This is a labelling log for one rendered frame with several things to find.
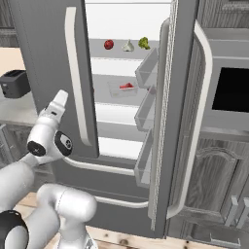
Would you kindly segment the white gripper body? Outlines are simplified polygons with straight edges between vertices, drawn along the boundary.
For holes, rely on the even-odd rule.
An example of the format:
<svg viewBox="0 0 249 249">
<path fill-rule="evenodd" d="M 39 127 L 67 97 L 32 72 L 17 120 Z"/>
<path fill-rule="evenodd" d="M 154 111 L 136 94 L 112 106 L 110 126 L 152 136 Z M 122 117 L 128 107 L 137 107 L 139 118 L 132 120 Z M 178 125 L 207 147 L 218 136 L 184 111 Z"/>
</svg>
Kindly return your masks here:
<svg viewBox="0 0 249 249">
<path fill-rule="evenodd" d="M 68 99 L 68 93 L 65 90 L 61 89 L 54 97 L 52 101 L 52 106 L 55 109 L 62 109 L 65 107 L 67 99 Z"/>
</svg>

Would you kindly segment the grey fridge shelf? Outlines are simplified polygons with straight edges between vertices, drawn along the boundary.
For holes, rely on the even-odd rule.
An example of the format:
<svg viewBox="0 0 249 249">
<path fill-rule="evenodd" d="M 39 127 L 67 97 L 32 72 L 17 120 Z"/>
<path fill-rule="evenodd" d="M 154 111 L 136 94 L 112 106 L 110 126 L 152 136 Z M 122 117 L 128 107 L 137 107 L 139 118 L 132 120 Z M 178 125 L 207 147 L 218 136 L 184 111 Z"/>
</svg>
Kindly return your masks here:
<svg viewBox="0 0 249 249">
<path fill-rule="evenodd" d="M 153 140 L 150 130 L 140 131 L 136 125 L 98 122 L 97 131 L 99 137 L 105 138 L 138 142 Z"/>
<path fill-rule="evenodd" d="M 94 101 L 98 103 L 140 106 L 149 92 L 150 87 L 142 89 L 137 85 L 135 77 L 93 75 Z M 134 89 L 130 92 L 117 92 L 119 86 L 132 83 Z"/>
<path fill-rule="evenodd" d="M 104 48 L 104 42 L 105 39 L 89 40 L 89 53 L 91 57 L 143 59 L 153 48 L 159 47 L 158 41 L 150 40 L 150 49 L 145 50 L 138 46 L 137 40 L 131 40 L 131 44 L 134 46 L 134 51 L 124 52 L 122 46 L 126 43 L 126 40 L 115 40 L 114 47 L 111 50 L 106 50 Z"/>
</svg>

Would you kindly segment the grey closed fridge door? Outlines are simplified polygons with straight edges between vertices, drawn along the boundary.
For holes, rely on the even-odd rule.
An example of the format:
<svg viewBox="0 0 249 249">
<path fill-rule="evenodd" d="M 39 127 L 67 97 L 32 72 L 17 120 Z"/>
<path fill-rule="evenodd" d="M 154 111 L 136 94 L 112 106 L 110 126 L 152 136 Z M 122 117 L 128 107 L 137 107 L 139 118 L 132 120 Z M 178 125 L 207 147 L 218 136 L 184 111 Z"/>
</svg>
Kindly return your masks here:
<svg viewBox="0 0 249 249">
<path fill-rule="evenodd" d="M 42 110 L 59 90 L 68 92 L 60 127 L 73 140 L 72 154 L 99 156 L 89 37 L 85 0 L 8 0 L 21 55 L 37 110 Z M 80 138 L 71 74 L 65 42 L 67 7 L 76 7 L 75 37 L 82 95 L 91 145 Z"/>
</svg>

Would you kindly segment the clear tupperware with red food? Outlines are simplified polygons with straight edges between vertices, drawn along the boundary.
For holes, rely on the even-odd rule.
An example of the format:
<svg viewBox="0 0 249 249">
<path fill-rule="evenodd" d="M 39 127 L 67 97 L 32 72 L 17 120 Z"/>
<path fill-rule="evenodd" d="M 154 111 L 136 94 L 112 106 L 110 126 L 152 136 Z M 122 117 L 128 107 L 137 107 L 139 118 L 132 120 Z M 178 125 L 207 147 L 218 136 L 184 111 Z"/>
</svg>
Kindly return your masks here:
<svg viewBox="0 0 249 249">
<path fill-rule="evenodd" d="M 138 86 L 132 81 L 109 82 L 108 88 L 114 98 L 131 97 L 138 93 Z"/>
</svg>

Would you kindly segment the grey door bin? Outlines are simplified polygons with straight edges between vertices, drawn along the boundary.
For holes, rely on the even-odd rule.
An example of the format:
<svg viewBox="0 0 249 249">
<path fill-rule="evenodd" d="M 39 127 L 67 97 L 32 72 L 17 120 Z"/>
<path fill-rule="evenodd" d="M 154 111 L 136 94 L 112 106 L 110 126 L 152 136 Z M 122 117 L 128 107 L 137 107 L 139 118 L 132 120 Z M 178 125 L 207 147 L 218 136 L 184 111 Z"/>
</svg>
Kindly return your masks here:
<svg viewBox="0 0 249 249">
<path fill-rule="evenodd" d="M 153 48 L 135 70 L 137 84 L 142 89 L 148 89 L 157 82 L 158 50 Z"/>
<path fill-rule="evenodd" d="M 155 103 L 156 88 L 151 86 L 134 117 L 139 131 L 147 131 L 154 125 Z"/>
<path fill-rule="evenodd" d="M 138 187 L 148 189 L 150 187 L 150 171 L 152 158 L 153 135 L 149 130 L 139 153 L 134 167 L 136 184 Z"/>
</svg>

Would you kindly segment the grey fridge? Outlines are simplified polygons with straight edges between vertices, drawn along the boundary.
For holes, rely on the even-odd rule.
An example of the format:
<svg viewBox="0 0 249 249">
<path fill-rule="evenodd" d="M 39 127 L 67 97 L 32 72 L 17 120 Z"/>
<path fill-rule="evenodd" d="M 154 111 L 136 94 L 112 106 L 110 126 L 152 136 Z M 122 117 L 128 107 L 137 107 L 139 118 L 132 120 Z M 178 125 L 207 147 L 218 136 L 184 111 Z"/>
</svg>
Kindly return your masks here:
<svg viewBox="0 0 249 249">
<path fill-rule="evenodd" d="M 106 40 L 158 41 L 160 29 L 170 17 L 172 0 L 85 0 L 88 37 Z M 90 57 L 91 75 L 135 77 L 135 70 L 143 59 Z M 98 122 L 136 125 L 134 117 L 140 106 L 98 103 L 94 101 L 96 125 Z M 77 157 L 71 160 L 133 169 L 144 142 L 112 139 L 98 136 L 99 156 L 95 159 Z M 79 189 L 94 196 L 108 197 L 130 202 L 144 202 L 131 196 L 116 196 L 88 189 Z M 165 233 L 170 219 L 166 219 Z"/>
</svg>

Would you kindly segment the grey open fridge door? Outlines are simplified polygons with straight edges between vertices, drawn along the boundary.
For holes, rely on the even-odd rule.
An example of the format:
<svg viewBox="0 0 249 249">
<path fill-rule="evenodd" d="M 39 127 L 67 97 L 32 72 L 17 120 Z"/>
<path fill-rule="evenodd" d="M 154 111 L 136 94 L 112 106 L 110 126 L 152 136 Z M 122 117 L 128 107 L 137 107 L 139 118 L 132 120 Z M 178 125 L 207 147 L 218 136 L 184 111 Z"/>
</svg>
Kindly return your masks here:
<svg viewBox="0 0 249 249">
<path fill-rule="evenodd" d="M 165 233 L 199 0 L 172 0 L 160 29 L 148 216 L 154 238 Z"/>
</svg>

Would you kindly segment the dark grey toaster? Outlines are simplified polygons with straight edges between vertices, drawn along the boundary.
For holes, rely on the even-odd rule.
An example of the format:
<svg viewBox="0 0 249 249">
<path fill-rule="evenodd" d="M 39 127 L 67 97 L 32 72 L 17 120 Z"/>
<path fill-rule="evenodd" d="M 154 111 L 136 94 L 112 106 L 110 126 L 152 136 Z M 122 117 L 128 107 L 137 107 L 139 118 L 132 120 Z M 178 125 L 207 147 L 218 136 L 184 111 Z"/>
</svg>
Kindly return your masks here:
<svg viewBox="0 0 249 249">
<path fill-rule="evenodd" d="M 11 70 L 0 77 L 0 87 L 6 98 L 21 98 L 30 92 L 25 70 Z"/>
</svg>

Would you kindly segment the grey wooden base cupboards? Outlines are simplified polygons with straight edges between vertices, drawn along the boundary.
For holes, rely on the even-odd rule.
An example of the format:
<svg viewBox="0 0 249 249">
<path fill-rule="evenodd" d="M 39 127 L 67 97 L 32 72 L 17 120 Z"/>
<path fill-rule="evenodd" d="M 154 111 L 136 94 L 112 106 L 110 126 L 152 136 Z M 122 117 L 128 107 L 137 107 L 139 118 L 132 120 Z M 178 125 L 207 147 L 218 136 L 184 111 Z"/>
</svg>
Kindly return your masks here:
<svg viewBox="0 0 249 249">
<path fill-rule="evenodd" d="M 27 154 L 26 142 L 30 131 L 30 126 L 0 124 L 0 169 Z M 36 193 L 45 183 L 54 182 L 50 164 L 35 167 L 34 172 L 35 182 L 32 192 Z"/>
</svg>

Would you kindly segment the white garlic bulb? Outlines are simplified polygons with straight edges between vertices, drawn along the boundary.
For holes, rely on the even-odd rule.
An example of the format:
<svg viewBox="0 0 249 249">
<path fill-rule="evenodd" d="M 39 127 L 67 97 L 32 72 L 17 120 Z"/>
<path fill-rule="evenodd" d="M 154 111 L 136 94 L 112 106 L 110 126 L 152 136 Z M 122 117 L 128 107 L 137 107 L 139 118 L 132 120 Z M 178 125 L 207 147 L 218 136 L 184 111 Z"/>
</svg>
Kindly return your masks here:
<svg viewBox="0 0 249 249">
<path fill-rule="evenodd" d="M 122 46 L 122 50 L 124 52 L 133 52 L 134 51 L 134 46 L 130 41 L 127 41 L 125 44 Z"/>
</svg>

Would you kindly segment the grey freezer drawer front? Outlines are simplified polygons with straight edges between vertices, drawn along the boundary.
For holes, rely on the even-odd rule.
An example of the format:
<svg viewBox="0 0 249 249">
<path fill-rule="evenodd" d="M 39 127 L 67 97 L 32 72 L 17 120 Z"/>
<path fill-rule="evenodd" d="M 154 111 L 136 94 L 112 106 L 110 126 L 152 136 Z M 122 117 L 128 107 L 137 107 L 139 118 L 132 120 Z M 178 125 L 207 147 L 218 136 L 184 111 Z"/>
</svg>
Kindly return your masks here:
<svg viewBox="0 0 249 249">
<path fill-rule="evenodd" d="M 149 238 L 163 238 L 164 236 L 163 227 L 152 230 L 148 207 L 134 209 L 97 202 L 96 213 L 88 225 Z"/>
<path fill-rule="evenodd" d="M 134 176 L 101 172 L 72 166 L 64 160 L 53 163 L 55 181 L 78 189 L 94 190 L 116 196 L 147 199 L 149 190 L 138 187 Z"/>
</svg>

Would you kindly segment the green broccoli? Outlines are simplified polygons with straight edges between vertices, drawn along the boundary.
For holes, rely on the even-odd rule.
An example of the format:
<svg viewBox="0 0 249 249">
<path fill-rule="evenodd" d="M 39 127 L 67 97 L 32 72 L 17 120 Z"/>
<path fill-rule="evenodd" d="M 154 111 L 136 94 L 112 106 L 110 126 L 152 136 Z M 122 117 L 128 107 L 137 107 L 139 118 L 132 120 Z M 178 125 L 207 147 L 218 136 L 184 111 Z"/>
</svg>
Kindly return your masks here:
<svg viewBox="0 0 249 249">
<path fill-rule="evenodd" d="M 149 46 L 149 40 L 147 37 L 143 37 L 139 40 L 138 42 L 138 46 L 141 48 L 141 49 L 145 49 L 145 50 L 149 50 L 150 49 L 150 46 Z"/>
</svg>

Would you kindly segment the grey wooden tall cupboards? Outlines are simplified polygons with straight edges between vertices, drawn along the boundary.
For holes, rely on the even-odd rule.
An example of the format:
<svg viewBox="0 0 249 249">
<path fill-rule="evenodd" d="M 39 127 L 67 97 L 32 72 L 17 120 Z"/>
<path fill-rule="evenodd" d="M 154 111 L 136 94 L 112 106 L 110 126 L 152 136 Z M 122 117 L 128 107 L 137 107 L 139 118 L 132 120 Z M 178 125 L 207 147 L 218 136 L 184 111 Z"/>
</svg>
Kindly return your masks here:
<svg viewBox="0 0 249 249">
<path fill-rule="evenodd" d="M 249 0 L 199 0 L 196 20 L 206 28 L 249 29 Z M 180 196 L 202 86 L 204 60 L 193 42 L 170 201 Z M 249 249 L 249 131 L 203 126 L 183 209 L 168 233 L 226 249 Z"/>
</svg>

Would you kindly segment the grey built-in microwave oven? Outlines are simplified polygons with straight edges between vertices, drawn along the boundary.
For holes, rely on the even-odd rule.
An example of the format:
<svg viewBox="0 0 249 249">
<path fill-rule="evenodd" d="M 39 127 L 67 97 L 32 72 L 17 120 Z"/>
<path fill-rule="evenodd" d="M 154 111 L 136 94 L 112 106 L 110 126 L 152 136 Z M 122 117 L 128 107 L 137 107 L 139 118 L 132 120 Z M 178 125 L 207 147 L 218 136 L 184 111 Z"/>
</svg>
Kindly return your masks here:
<svg viewBox="0 0 249 249">
<path fill-rule="evenodd" d="M 203 126 L 249 131 L 249 29 L 206 28 L 213 69 Z"/>
</svg>

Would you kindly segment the grey wooden wall cupboard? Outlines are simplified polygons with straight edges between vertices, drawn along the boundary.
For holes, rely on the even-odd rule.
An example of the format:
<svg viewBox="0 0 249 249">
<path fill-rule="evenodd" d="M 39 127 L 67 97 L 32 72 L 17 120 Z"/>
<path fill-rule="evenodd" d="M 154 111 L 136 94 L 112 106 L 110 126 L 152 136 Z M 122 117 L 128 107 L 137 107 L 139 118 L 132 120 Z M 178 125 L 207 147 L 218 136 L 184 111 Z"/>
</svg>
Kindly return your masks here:
<svg viewBox="0 0 249 249">
<path fill-rule="evenodd" d="M 0 0 L 0 47 L 19 47 L 18 36 L 15 31 L 8 0 Z"/>
</svg>

